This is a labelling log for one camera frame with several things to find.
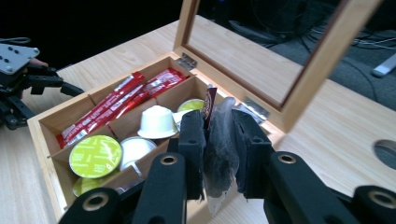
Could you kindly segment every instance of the glass panel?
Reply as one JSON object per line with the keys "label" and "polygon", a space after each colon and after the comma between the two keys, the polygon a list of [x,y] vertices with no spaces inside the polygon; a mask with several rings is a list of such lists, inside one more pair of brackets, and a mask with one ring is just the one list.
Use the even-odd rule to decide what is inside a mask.
{"label": "glass panel", "polygon": [[396,1],[384,0],[329,76],[396,110]]}
{"label": "glass panel", "polygon": [[[330,0],[201,0],[189,45],[281,105],[337,5]],[[219,36],[225,37],[221,43],[207,41]]]}

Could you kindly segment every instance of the red stick packet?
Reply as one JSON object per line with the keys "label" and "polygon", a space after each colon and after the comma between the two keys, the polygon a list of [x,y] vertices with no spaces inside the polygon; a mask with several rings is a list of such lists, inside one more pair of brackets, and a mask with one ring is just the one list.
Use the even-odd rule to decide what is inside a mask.
{"label": "red stick packet", "polygon": [[61,148],[66,145],[71,145],[82,136],[87,134],[86,126],[93,120],[98,118],[102,113],[114,105],[120,98],[122,98],[129,91],[133,90],[137,85],[141,84],[144,76],[135,72],[125,78],[117,88],[114,89],[104,100],[96,105],[91,111],[85,114],[75,124],[65,129],[61,134],[57,135],[57,140]]}
{"label": "red stick packet", "polygon": [[178,83],[185,80],[186,77],[174,68],[168,68],[161,72],[156,77],[152,78],[146,83],[143,91],[148,92],[149,98],[154,98],[159,94],[163,93],[176,86]]}
{"label": "red stick packet", "polygon": [[142,90],[143,85],[140,85],[127,93],[124,97],[122,97],[119,101],[117,101],[113,106],[107,109],[103,114],[101,114],[95,120],[92,120],[91,123],[87,125],[87,132],[91,133],[96,129],[104,126],[109,123],[110,120],[117,115],[128,103],[134,100],[134,98],[139,94]]}
{"label": "red stick packet", "polygon": [[138,105],[141,105],[143,102],[145,102],[148,99],[149,93],[147,91],[141,92],[138,94],[131,102],[128,103],[128,105],[125,105],[119,113],[115,114],[113,118],[110,119],[110,121],[119,119],[122,115],[128,113],[131,111],[133,108],[137,107]]}

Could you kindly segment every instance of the light wood surface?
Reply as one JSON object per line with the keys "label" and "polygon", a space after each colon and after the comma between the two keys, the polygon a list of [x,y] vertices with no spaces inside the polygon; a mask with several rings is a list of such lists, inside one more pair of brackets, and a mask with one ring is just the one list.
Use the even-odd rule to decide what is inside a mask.
{"label": "light wood surface", "polygon": [[[98,87],[169,52],[177,23],[126,42],[59,72],[84,90]],[[59,90],[41,96],[24,94],[36,113],[70,99]],[[351,195],[359,185],[396,191],[396,171],[373,154],[377,139],[396,141],[396,112],[327,80],[278,150],[300,155],[329,187]],[[5,223],[55,223],[49,195],[27,128],[0,128],[2,205]],[[199,216],[195,222],[205,223]],[[210,223],[265,223],[261,201],[238,196]]]}

